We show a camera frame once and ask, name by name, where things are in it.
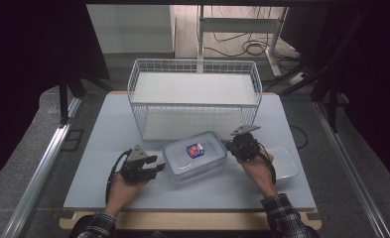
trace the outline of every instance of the wire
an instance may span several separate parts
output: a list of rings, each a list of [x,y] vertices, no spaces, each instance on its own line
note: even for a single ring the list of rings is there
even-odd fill
[[[297,126],[290,125],[290,128],[297,129],[304,135],[305,140],[306,140],[305,143],[303,145],[297,147],[297,150],[303,149],[309,143],[309,137],[307,136],[306,132]]]

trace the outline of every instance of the container lid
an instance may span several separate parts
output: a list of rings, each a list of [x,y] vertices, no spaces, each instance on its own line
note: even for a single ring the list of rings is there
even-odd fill
[[[172,173],[179,176],[194,170],[207,170],[208,165],[226,158],[226,149],[213,132],[207,131],[166,145],[163,156]]]

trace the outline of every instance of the floor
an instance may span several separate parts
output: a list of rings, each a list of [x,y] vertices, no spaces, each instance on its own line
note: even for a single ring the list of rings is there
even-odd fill
[[[182,17],[181,21],[189,23],[189,17]],[[240,49],[240,43],[232,43],[236,47],[226,48],[227,50]],[[189,53],[182,53],[179,49],[186,48],[187,52],[195,52],[193,47],[182,47],[176,42],[176,58],[191,58]],[[108,55],[105,56],[111,80],[105,83],[111,85],[115,90],[125,90],[126,81],[130,73],[133,60],[136,58],[163,57],[155,55]],[[259,57],[254,59],[259,68],[259,74],[264,85],[274,83],[274,77],[269,64]],[[286,67],[294,66],[293,61],[286,62]],[[74,172],[78,166],[80,157],[84,151],[85,141],[90,136],[90,129],[96,120],[105,92],[98,87],[82,81],[87,90],[86,96],[73,119],[72,131],[82,130],[80,144],[74,151],[60,151],[52,171],[42,188],[28,219],[25,222],[20,237],[67,237],[69,231],[59,228],[59,217],[65,216],[63,202],[68,191],[68,185],[73,179]],[[290,85],[289,80],[275,84],[270,91],[277,92]],[[333,145],[330,143],[327,133],[324,130],[320,117],[310,99],[310,92],[313,85],[310,84],[289,96],[281,97],[287,119],[290,125],[300,128],[305,134],[292,128],[294,140],[299,149],[300,158],[308,177],[313,196],[323,221],[323,227],[319,234],[323,238],[337,237],[378,237],[369,222],[365,210],[357,198],[345,169],[339,160]],[[16,205],[27,188],[28,182],[34,174],[40,159],[43,156],[50,140],[59,126],[59,90],[55,87],[42,94],[40,110],[37,113],[33,124],[30,126],[17,150],[10,161],[0,173],[0,235],[6,228]],[[357,172],[366,186],[366,189],[374,199],[381,215],[386,221],[390,230],[390,175],[371,151],[365,141],[356,132],[343,113],[343,108],[337,109],[338,137],[341,139],[344,148],[347,150]],[[63,148],[73,148],[73,141],[65,142]],[[180,234],[181,237],[189,237],[190,234]],[[230,236],[228,233],[213,234],[218,237]],[[263,233],[236,233],[235,237],[264,237]]]

